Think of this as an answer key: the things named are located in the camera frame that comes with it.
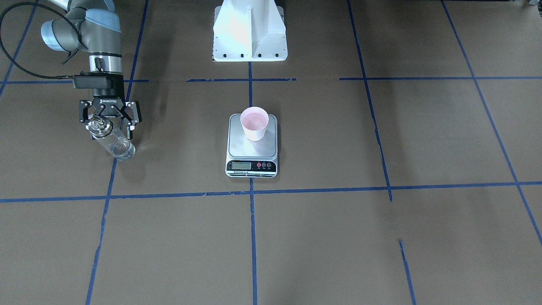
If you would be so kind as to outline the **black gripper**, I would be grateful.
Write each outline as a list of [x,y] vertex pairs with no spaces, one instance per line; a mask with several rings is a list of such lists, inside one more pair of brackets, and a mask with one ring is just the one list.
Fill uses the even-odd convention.
[[93,99],[79,101],[79,123],[88,124],[100,116],[123,119],[126,136],[133,139],[133,130],[141,119],[138,101],[125,102],[122,75],[105,72],[82,72],[73,79],[75,89],[91,89]]

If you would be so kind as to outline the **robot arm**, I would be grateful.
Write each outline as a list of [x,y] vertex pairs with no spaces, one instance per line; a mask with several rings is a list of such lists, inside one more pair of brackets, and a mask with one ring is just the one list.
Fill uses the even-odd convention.
[[120,118],[126,136],[133,139],[134,127],[141,122],[136,101],[124,94],[120,19],[112,0],[55,0],[66,13],[61,19],[43,23],[42,40],[56,51],[74,55],[88,53],[89,70],[74,76],[76,89],[91,89],[93,99],[81,102],[79,121],[88,122],[88,109],[95,116]]

